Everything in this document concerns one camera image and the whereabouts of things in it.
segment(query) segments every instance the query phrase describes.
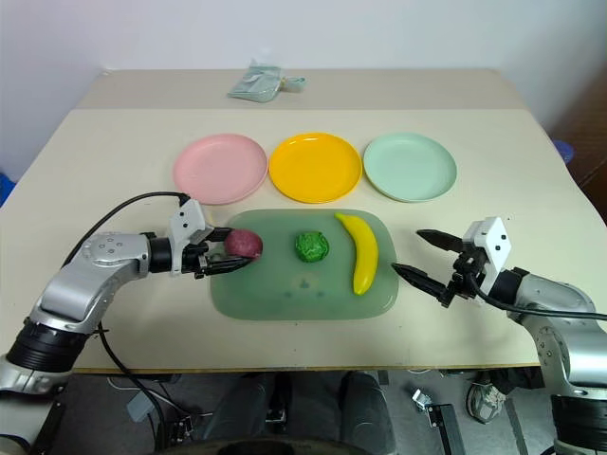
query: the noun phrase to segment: yellow banana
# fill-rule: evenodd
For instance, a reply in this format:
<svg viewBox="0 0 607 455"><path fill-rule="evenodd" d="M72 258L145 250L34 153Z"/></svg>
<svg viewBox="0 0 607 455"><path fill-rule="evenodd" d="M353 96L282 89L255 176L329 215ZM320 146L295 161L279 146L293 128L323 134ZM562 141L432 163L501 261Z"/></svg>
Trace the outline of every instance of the yellow banana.
<svg viewBox="0 0 607 455"><path fill-rule="evenodd" d="M336 213L335 217L341 221L350 233L357 248L357 264L354 268L354 293L361 296L369 290L377 271L377 240L371 227L362 218L356 215Z"/></svg>

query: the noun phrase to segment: beige table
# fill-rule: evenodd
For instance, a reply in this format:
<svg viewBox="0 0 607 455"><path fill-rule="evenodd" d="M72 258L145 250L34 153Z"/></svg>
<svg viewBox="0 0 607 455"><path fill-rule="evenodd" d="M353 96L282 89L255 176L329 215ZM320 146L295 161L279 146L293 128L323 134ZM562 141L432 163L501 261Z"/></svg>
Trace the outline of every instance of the beige table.
<svg viewBox="0 0 607 455"><path fill-rule="evenodd" d="M119 72L97 81L0 209L0 351L12 343L46 282L80 236L110 208L146 191L173 190L171 168L190 142L234 132L270 155L284 138L326 131L358 150L374 137L417 132L442 143L459 175L446 195L403 204L366 179L326 208L364 209L392 235L400 262L445 282L453 254L414 232L461 235L474 220L502 216L513 244L507 262L574 283L607 312L607 230L569 176L548 137L496 73L468 71L301 71L301 95L259 105L223 98L239 71ZM365 87L371 87L365 95ZM225 224L248 209L306 208L269 179L252 196L207 207ZM106 229L162 233L175 200L130 207ZM108 337L123 361L154 371L432 368L529 365L530 336L487 305L456 299L446 310L400 282L382 316L339 321L246 321L218 313L209 281L155 275L124 286L107 312ZM77 366L113 370L92 339Z"/></svg>

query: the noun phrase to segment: blue object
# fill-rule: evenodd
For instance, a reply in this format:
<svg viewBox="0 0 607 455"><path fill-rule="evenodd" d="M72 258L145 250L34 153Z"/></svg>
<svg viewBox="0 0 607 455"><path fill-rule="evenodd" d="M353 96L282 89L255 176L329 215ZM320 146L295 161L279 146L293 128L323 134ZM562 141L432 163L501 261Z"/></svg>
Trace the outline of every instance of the blue object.
<svg viewBox="0 0 607 455"><path fill-rule="evenodd" d="M568 144L564 140L552 139L552 143L557 148L557 151L565 164L569 164L576 155L576 149L574 149L571 144Z"/></svg>
<svg viewBox="0 0 607 455"><path fill-rule="evenodd" d="M15 184L3 173L0 173L0 207L2 207L4 201L7 200L13 188L15 188Z"/></svg>

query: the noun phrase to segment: shoe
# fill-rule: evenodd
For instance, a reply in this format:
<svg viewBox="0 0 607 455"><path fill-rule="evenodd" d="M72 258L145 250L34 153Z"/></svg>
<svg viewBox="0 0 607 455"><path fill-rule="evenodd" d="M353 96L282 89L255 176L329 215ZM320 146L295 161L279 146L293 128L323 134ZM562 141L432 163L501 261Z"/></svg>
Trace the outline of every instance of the shoe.
<svg viewBox="0 0 607 455"><path fill-rule="evenodd" d="M488 374L481 373L468 390L466 409L470 417L486 425L500 415L505 401L506 396L491 384Z"/></svg>

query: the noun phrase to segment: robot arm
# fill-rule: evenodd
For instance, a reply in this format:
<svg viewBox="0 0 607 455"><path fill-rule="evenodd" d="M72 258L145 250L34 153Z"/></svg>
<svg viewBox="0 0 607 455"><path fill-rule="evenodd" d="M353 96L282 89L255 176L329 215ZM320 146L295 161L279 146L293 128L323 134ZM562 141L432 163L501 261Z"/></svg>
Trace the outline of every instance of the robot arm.
<svg viewBox="0 0 607 455"><path fill-rule="evenodd" d="M222 242L230 231L208 225L200 205L189 200L171 218L167 238L110 232L87 239L47 285L9 352L0 357L0 453L31 449L41 428L51 425L57 412L53 397L64 389L84 343L121 286L148 273L192 272L202 278L248 264L249 258L206 258L206 242Z"/></svg>
<svg viewBox="0 0 607 455"><path fill-rule="evenodd" d="M510 243L499 218L473 223L463 239L436 230L417 233L459 253L451 281L445 286L409 265L393 264L395 271L445 307L458 295L507 310L536 344L552 399L557 453L607 452L607 334L594 319L601 315L590 298L570 284L519 268L502 270Z"/></svg>

